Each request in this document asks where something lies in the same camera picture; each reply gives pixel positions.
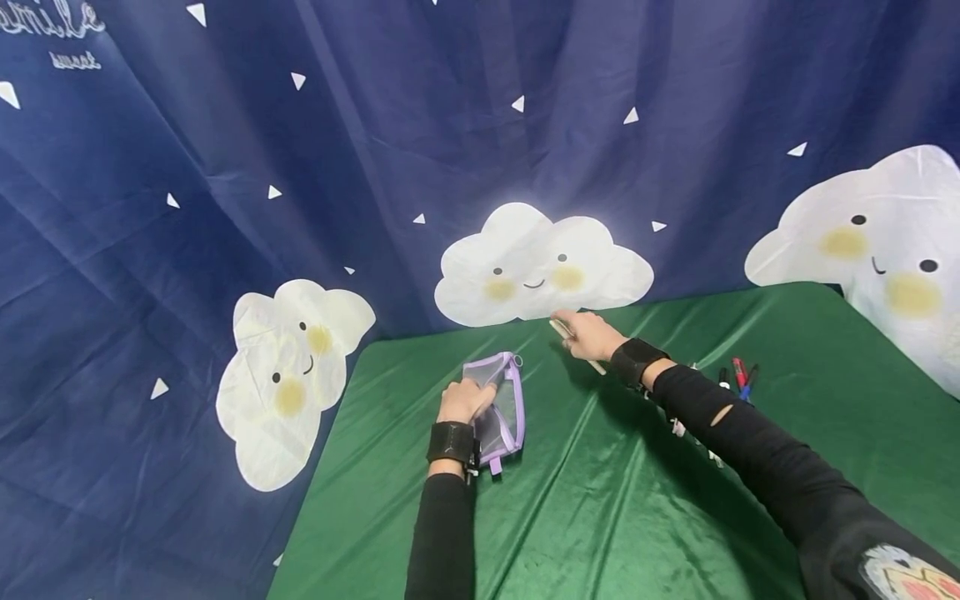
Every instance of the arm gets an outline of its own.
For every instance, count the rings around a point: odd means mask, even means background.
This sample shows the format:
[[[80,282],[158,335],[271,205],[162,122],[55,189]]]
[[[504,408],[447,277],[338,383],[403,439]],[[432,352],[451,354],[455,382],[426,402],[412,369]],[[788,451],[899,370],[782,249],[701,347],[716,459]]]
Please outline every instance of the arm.
[[[420,496],[405,597],[468,600],[474,577],[472,489],[463,465],[435,461]]]
[[[451,383],[437,423],[473,423],[493,403],[496,388],[469,379]],[[407,600],[470,600],[474,594],[473,489],[464,465],[442,458],[430,463],[407,566]]]
[[[629,374],[629,384],[636,384],[640,373],[653,400],[737,472],[798,548],[807,597],[927,597],[879,595],[878,590],[900,593],[883,586],[894,586],[890,582],[904,573],[900,578],[908,587],[957,586],[956,566],[753,405],[668,358],[645,368],[631,365],[623,350],[627,338],[596,315],[560,311],[555,317],[575,329],[576,339],[565,344],[575,357],[609,361],[621,375]]]

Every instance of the hand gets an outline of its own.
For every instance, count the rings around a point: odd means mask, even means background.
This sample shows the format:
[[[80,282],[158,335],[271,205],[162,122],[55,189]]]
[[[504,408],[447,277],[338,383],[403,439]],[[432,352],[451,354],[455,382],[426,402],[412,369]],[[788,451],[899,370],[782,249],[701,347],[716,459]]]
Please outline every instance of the hand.
[[[437,423],[457,421],[470,424],[493,404],[496,386],[492,383],[482,390],[472,379],[454,381],[446,386],[440,398],[440,414]]]
[[[593,313],[577,313],[558,310],[552,318],[564,322],[573,337],[564,340],[564,348],[574,358],[582,360],[606,360],[627,341],[619,331],[609,326],[603,317]]]

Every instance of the cartoon patch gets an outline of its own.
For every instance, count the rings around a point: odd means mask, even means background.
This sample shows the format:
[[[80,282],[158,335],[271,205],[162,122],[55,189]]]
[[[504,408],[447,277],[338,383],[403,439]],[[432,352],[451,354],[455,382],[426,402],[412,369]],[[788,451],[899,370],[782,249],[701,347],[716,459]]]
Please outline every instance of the cartoon patch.
[[[884,600],[960,600],[960,584],[935,566],[896,546],[864,553],[860,575]]]
[[[654,270],[614,244],[596,219],[551,222],[528,204],[504,204],[479,233],[441,258],[437,307],[471,327],[539,319],[558,308],[626,306],[650,290]]]
[[[835,283],[945,390],[960,395],[960,169],[936,146],[890,155],[798,196],[744,264],[757,285]]]
[[[373,322],[364,299],[306,279],[287,281],[273,298],[250,293],[237,301],[237,353],[220,380],[216,408],[252,488],[278,490],[306,466],[321,412],[347,383],[347,355]]]

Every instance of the yellow cheek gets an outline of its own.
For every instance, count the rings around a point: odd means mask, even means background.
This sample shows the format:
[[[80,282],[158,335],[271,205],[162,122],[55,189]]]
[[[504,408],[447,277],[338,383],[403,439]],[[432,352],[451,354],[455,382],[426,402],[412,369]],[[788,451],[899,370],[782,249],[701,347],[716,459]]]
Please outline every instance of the yellow cheek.
[[[329,352],[333,348],[333,336],[330,330],[322,325],[312,325],[306,330],[306,341],[310,351],[316,355]]]
[[[484,286],[487,298],[496,302],[505,302],[514,296],[516,285],[504,277],[491,277]]]
[[[940,288],[919,273],[897,273],[887,281],[887,306],[905,319],[927,319],[940,311]]]
[[[584,272],[571,265],[563,265],[550,274],[550,283],[565,292],[575,292],[584,284]]]
[[[836,228],[820,238],[820,252],[843,260],[867,255],[867,236],[852,227]]]
[[[286,379],[276,386],[274,408],[281,417],[295,417],[306,403],[306,391],[296,379]]]

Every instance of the wooden stick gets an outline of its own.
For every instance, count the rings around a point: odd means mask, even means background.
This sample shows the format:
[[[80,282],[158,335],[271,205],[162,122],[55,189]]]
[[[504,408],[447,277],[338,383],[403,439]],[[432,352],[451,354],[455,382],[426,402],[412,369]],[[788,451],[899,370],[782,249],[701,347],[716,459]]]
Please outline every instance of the wooden stick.
[[[550,326],[553,327],[554,329],[556,329],[556,330],[557,330],[557,333],[560,334],[560,337],[564,338],[565,340],[569,340],[570,338],[573,337],[573,334],[570,333],[570,330],[566,328],[566,325],[564,325],[564,324],[563,324],[562,322],[560,322],[560,321],[557,321],[556,319],[551,319],[551,320],[550,320]],[[596,369],[596,371],[597,371],[598,373],[600,373],[601,375],[606,375],[606,374],[607,374],[607,370],[604,369],[603,367],[601,367],[601,366],[600,366],[600,363],[598,363],[597,361],[595,361],[595,360],[588,360],[587,362],[589,362],[589,363],[590,363],[590,366],[593,367],[594,369]]]

